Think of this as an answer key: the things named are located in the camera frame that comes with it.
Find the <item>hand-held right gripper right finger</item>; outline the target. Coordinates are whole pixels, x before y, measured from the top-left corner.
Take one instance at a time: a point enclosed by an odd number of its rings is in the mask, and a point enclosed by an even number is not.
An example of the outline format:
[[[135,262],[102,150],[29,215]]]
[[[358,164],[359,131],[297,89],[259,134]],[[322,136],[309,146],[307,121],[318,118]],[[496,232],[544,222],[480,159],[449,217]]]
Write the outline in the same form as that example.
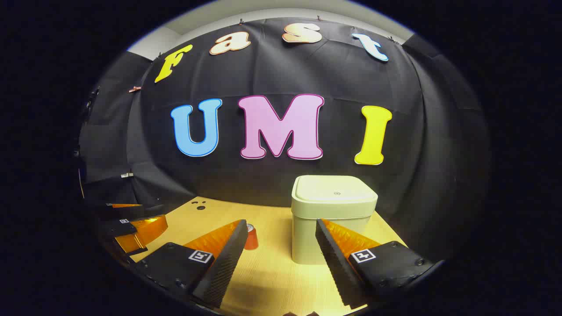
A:
[[[444,264],[398,241],[381,244],[327,219],[317,219],[315,237],[343,304],[353,309],[401,300]]]

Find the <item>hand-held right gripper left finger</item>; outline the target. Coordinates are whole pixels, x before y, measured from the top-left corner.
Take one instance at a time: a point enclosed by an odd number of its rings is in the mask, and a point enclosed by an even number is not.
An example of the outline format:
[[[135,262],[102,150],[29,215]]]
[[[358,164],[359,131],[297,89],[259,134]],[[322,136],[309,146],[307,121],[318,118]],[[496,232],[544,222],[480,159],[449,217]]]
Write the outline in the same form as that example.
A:
[[[167,242],[135,263],[135,271],[181,302],[219,308],[247,236],[246,220],[236,220],[184,245]]]

